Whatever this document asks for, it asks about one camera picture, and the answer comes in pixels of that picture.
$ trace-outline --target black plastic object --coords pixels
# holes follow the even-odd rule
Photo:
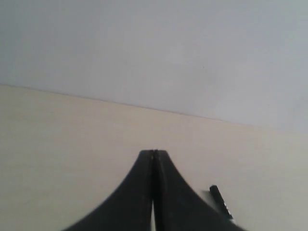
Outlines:
[[[158,231],[243,231],[207,205],[185,182],[166,151],[154,153],[153,199]]]
[[[153,151],[141,151],[116,191],[65,231],[149,231],[152,211]]]

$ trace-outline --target white wall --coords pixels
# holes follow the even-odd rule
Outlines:
[[[304,0],[2,0],[0,83],[308,132]]]

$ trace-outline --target beige surface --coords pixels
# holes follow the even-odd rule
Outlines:
[[[0,86],[0,230],[61,230],[152,148],[168,150],[198,193],[219,185],[243,227],[306,230],[305,136],[7,86]]]

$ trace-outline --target small black object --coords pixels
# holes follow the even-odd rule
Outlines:
[[[141,151],[116,191],[65,231],[243,231],[208,206],[186,183],[166,151]]]
[[[230,220],[233,221],[234,219],[233,219],[233,217],[231,215],[231,212],[228,209],[224,199],[222,198],[217,185],[212,185],[210,187],[210,192],[211,192],[211,195],[212,195],[215,203],[217,204],[217,206],[219,207],[220,211],[222,212],[222,214],[224,216],[226,216],[227,219],[230,219]]]

